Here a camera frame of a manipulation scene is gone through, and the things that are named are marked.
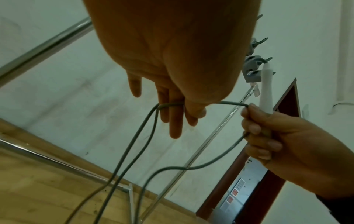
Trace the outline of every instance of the wooden floor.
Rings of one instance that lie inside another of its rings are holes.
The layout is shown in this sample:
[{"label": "wooden floor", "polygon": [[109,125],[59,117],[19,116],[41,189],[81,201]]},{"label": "wooden floor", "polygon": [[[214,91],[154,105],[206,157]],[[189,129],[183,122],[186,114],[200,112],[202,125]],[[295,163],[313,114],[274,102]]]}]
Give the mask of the wooden floor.
[{"label": "wooden floor", "polygon": [[[99,183],[65,171],[11,155],[0,149],[0,224],[63,224],[72,210]],[[109,189],[91,199],[75,217],[73,224],[90,224]],[[151,200],[145,198],[142,211]],[[116,190],[100,224],[129,224],[128,194]],[[145,224],[199,224],[162,204]]]}]

